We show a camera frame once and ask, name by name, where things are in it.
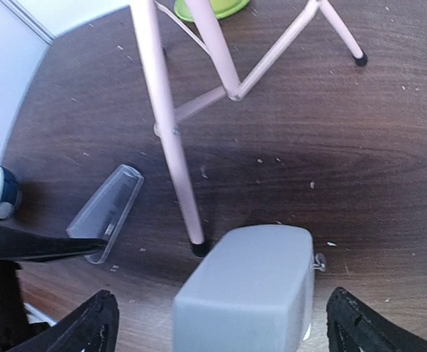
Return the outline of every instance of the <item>chair leg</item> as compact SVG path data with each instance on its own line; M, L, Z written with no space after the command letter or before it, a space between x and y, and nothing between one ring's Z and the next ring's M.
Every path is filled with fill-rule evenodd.
M321 1L320 10L351 51L356 65L366 66L368 62L367 54L365 54L365 52L359 47L359 44L357 44L357 41L348 30L346 24L339 17L336 10L334 10L334 7L332 7L328 0Z
M204 239L180 130L175 119L155 3L153 0L132 0L131 12L148 93L172 184L178 196L193 252L203 256L208 251L208 244Z

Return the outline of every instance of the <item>wood grain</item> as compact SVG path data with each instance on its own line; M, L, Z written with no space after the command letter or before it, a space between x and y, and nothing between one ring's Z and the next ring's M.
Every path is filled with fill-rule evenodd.
M279 221L307 228L326 255L302 351L326 350L325 303L338 285L427 339L427 2L333 4L368 53L365 69L319 15L244 101L181 125L208 236ZM222 21L242 78L301 6L253 1ZM217 87L205 53L160 22L176 104ZM128 9L59 38L43 60L4 157L24 190L9 226L65 236L122 163L146 182L107 262L24 265L25 297L61 318L108 288L121 308L118 350L170 351L171 300L200 261L153 135Z

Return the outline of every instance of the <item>pink metal chair leg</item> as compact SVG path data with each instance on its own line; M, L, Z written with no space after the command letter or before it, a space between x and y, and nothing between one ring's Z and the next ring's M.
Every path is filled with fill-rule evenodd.
M148 92L172 183L195 254L208 250L186 164L180 129L175 119L168 72L153 0L132 0L132 19Z

